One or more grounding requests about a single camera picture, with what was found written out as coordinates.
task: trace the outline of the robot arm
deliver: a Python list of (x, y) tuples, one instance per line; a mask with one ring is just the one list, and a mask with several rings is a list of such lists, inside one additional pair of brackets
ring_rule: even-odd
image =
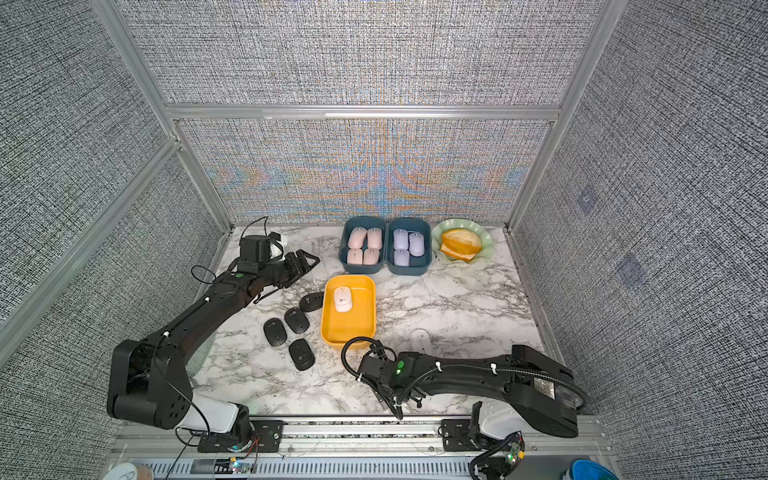
[[(205, 430), (201, 452), (237, 449), (251, 437), (248, 409), (195, 395), (185, 368), (202, 343), (267, 286), (293, 285), (319, 258), (303, 250), (270, 258), (279, 235), (252, 235), (240, 241), (240, 257), (212, 282), (198, 301), (141, 341), (124, 340), (112, 353), (107, 411), (116, 419), (161, 429)], [(207, 411), (203, 415), (197, 410)], [(211, 444), (219, 444), (209, 449)]]
[[(343, 356), (354, 341), (345, 345)], [(381, 343), (367, 341), (372, 341), (371, 351), (362, 358), (359, 371), (352, 373), (399, 418), (402, 404), (410, 399), (420, 406), (427, 395), (458, 393), (506, 402), (539, 432), (565, 438), (578, 435), (573, 394), (584, 401), (586, 393), (573, 383), (571, 370), (529, 346), (513, 345), (511, 354), (488, 359), (402, 352), (390, 360)]]

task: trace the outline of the blue storage box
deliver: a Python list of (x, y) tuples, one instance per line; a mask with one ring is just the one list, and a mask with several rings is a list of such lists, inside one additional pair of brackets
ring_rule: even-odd
[[(346, 262), (346, 254), (349, 252), (349, 247), (346, 243), (349, 241), (349, 234), (357, 227), (362, 228), (380, 228), (382, 229), (382, 251), (379, 255), (379, 262), (376, 265), (349, 265)], [(384, 266), (385, 252), (387, 251), (387, 233), (386, 222), (378, 217), (352, 217), (344, 224), (344, 233), (341, 235), (341, 247), (339, 248), (339, 262), (341, 262), (344, 270), (350, 273), (363, 273), (370, 275), (376, 273)], [(368, 248), (368, 238), (362, 245), (362, 250)]]
[[(389, 222), (389, 230), (386, 234), (384, 249), (386, 251), (386, 263), (389, 271), (395, 275), (423, 275), (432, 262), (432, 229), (429, 223), (419, 218), (396, 218)], [(419, 232), (424, 235), (424, 255), (420, 257), (411, 256), (410, 266), (395, 265), (395, 242), (393, 232), (399, 228), (409, 232)]]

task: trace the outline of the white object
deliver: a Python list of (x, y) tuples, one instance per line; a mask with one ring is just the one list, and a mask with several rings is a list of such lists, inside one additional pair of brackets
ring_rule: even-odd
[(424, 355), (434, 356), (435, 350), (432, 348), (432, 339), (429, 333), (424, 329), (413, 329), (409, 336), (411, 340), (411, 350)]
[(333, 303), (337, 312), (349, 312), (352, 309), (352, 290), (348, 286), (340, 286), (334, 290)]
[[(195, 393), (195, 391), (192, 392), (192, 401), (205, 415), (212, 432), (226, 433), (232, 429), (232, 425), (234, 425), (237, 418), (237, 406), (235, 404), (212, 399), (200, 393)], [(187, 414), (176, 426), (181, 429), (205, 431), (203, 418), (192, 406), (190, 406)]]
[(528, 422), (511, 405), (494, 399), (482, 401), (478, 424), (481, 432), (497, 440), (529, 427)]

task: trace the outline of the blue object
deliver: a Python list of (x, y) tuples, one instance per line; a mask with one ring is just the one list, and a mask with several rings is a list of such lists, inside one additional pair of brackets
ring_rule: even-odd
[[(389, 230), (386, 233), (384, 250), (386, 251), (386, 263), (389, 271), (395, 275), (418, 276), (426, 273), (429, 264), (432, 262), (432, 245), (426, 239), (431, 237), (429, 223), (420, 218), (396, 218), (389, 222)], [(395, 265), (394, 231), (402, 228), (409, 232), (419, 232), (424, 235), (424, 254), (420, 257), (411, 256), (410, 266)]]
[[(346, 245), (349, 241), (349, 234), (352, 233), (357, 227), (365, 229), (380, 228), (382, 230), (382, 243), (383, 248), (379, 255), (379, 262), (375, 265), (350, 265), (346, 262), (346, 254), (349, 252), (349, 247)], [(341, 246), (339, 247), (339, 262), (341, 262), (344, 270), (349, 273), (361, 273), (364, 275), (371, 275), (378, 272), (384, 266), (384, 253), (387, 250), (387, 238), (389, 238), (389, 231), (387, 230), (386, 222), (378, 217), (352, 217), (344, 224), (344, 233), (341, 235)], [(362, 251), (368, 248), (368, 237), (366, 237), (365, 243), (362, 245)]]
[(616, 475), (603, 465), (591, 460), (576, 460), (568, 469), (570, 480), (619, 480)]

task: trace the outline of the white marble surface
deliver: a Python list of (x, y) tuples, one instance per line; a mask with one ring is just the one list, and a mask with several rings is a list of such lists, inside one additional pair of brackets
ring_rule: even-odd
[[(273, 348), (264, 338), (263, 324), (283, 318), (290, 307), (343, 271), (338, 259), (341, 227), (274, 227), (289, 241), (286, 251), (299, 248), (322, 263), (292, 287), (250, 305), (219, 329), (214, 347), (195, 379), (196, 392), (247, 405), (255, 415), (373, 415), (384, 414), (369, 387), (356, 382), (343, 368), (339, 351), (320, 337), (322, 310), (307, 313), (310, 329), (294, 334)], [(492, 259), (467, 265), (435, 258), (423, 276), (396, 276), (384, 268), (376, 282), (376, 338), (395, 351), (408, 351), (409, 334), (423, 328), (432, 337), (437, 356), (485, 358), (508, 353), (512, 343), (544, 351), (528, 301), (501, 228), (488, 229), (496, 239)], [(217, 273), (237, 256), (242, 229), (235, 229)], [(288, 345), (305, 338), (315, 365), (296, 370)], [(361, 353), (349, 353), (356, 368)], [(406, 414), (456, 414), (471, 410), (475, 398), (455, 395), (428, 397), (421, 409), (404, 406)]]

